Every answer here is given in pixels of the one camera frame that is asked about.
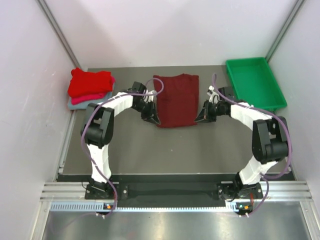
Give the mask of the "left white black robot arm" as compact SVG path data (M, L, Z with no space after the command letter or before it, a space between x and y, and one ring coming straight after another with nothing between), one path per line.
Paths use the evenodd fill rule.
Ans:
M135 81L132 87L106 101L87 106L80 132L82 150L92 166L91 179L85 190L86 200L118 199L116 187L110 180L112 171L109 164L109 145L114 135L115 117L133 109L140 113L143 121L155 125L161 123L155 97L164 90L164 83L159 78L153 78L152 81L160 84L160 90L149 91L145 84Z

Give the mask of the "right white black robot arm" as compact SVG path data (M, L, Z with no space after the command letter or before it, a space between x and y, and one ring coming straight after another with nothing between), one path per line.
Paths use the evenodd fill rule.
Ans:
M245 198L257 191L262 176L271 167L288 156L288 138L283 129L286 120L256 110L243 100L221 97L212 85L207 94L209 98L204 102L195 122L210 123L215 122L219 116L229 116L252 131L252 157L235 175L232 185L219 189L220 197L226 201Z

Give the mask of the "dark red t shirt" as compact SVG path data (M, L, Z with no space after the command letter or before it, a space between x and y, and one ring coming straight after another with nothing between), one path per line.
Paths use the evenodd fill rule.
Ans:
M199 106L199 76L180 74L177 76L154 75L154 89L160 94L156 97L159 128L178 128L195 126Z

